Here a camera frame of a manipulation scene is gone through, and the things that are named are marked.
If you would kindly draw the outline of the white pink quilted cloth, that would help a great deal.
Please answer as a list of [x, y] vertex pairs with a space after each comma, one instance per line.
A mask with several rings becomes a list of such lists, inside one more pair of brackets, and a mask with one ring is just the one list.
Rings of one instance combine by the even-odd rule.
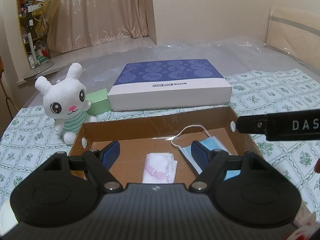
[[149, 153], [143, 170], [143, 184], [173, 184], [177, 161], [171, 153]]

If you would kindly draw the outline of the white plush bunny toy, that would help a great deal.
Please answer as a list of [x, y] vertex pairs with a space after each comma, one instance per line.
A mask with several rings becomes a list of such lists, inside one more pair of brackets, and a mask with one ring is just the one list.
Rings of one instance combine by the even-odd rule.
[[45, 114], [54, 119], [54, 128], [61, 132], [67, 145], [75, 142], [82, 124], [96, 122], [87, 111], [91, 103], [86, 99], [86, 87], [80, 82], [83, 68], [73, 63], [68, 69], [65, 79], [51, 84], [44, 76], [35, 81], [35, 88], [43, 98]]

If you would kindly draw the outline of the brown cardboard tray box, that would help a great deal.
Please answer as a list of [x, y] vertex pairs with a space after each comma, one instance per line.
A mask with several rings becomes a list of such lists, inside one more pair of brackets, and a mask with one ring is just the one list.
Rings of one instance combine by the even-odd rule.
[[70, 155], [81, 155], [92, 148], [101, 150], [110, 142], [120, 143], [120, 156], [111, 167], [112, 175], [123, 185], [141, 183], [146, 155], [149, 153], [172, 153], [177, 161], [176, 183], [189, 186], [196, 178], [196, 171], [180, 151], [171, 145], [186, 147], [194, 140], [204, 140], [204, 126], [232, 155], [243, 155], [246, 151], [259, 153], [249, 134], [232, 132], [230, 123], [238, 116], [231, 107], [217, 107], [171, 115], [150, 116], [106, 122], [83, 124]]

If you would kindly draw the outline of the beige wooden headboard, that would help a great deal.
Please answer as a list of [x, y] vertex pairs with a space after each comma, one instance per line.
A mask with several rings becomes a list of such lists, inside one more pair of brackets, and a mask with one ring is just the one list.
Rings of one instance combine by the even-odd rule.
[[319, 69], [319, 15], [272, 6], [266, 44]]

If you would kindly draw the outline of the small green box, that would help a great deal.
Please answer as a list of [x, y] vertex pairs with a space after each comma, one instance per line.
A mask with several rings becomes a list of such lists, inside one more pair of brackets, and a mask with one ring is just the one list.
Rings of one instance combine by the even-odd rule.
[[106, 88], [87, 94], [86, 99], [91, 103], [87, 110], [89, 115], [96, 116], [111, 110]]

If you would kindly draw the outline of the clear plastic bed cover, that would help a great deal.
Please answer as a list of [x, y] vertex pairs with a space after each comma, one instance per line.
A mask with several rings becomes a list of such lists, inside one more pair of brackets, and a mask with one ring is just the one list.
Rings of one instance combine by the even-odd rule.
[[171, 43], [107, 53], [81, 61], [87, 91], [110, 90], [128, 63], [207, 59], [233, 87], [229, 105], [237, 113], [273, 113], [319, 108], [319, 70], [247, 38]]

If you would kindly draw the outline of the blue white flat gift box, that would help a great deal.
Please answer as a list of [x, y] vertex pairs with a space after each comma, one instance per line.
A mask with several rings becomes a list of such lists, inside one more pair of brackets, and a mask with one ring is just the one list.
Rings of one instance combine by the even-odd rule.
[[232, 87], [207, 59], [128, 63], [108, 92], [114, 111], [229, 103]]

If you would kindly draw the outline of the wooden bookshelf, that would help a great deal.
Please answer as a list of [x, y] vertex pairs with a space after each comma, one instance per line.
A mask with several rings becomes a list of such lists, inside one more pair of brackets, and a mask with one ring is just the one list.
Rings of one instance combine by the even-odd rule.
[[41, 12], [39, 10], [32, 12], [32, 14], [28, 12], [28, 8], [30, 6], [39, 5], [40, 2], [37, 0], [16, 0], [16, 1], [17, 1], [17, 14], [18, 14], [18, 19], [20, 21], [20, 33], [21, 33], [22, 43], [24, 45], [26, 54], [30, 55], [31, 46], [28, 40], [30, 21], [33, 24], [31, 26], [31, 37], [33, 38], [34, 47], [37, 41], [46, 41], [46, 35], [42, 30], [43, 20], [42, 20]]

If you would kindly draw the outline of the standing fan in plastic cover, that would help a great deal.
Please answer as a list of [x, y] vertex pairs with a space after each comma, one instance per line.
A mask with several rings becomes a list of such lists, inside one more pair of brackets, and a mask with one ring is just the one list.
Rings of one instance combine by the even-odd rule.
[[54, 65], [49, 53], [41, 51], [42, 49], [47, 49], [47, 47], [36, 44], [36, 42], [43, 41], [47, 37], [47, 26], [55, 15], [61, 1], [35, 0], [35, 3], [27, 6], [25, 20], [31, 56], [29, 57], [30, 70], [25, 73], [24, 80], [33, 79]]

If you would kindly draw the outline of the beige curtain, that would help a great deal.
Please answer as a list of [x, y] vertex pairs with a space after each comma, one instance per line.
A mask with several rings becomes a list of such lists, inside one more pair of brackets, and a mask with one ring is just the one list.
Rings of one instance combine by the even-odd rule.
[[60, 54], [149, 34], [145, 0], [61, 0], [44, 26], [49, 50]]

